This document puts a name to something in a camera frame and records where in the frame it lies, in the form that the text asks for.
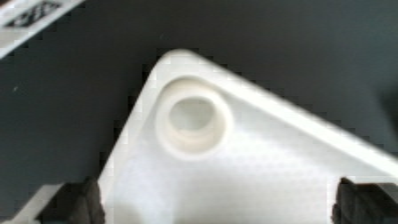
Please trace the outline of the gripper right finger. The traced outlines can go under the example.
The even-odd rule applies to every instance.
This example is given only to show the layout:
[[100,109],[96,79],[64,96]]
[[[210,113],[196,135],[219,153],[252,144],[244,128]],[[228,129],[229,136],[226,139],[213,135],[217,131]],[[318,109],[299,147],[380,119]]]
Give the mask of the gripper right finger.
[[398,185],[339,180],[332,224],[398,224]]

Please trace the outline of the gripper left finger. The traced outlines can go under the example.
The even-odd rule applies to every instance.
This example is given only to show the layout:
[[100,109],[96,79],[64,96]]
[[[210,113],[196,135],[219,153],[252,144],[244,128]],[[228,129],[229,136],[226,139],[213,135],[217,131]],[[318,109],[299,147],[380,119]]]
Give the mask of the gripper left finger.
[[96,179],[43,185],[5,224],[105,224]]

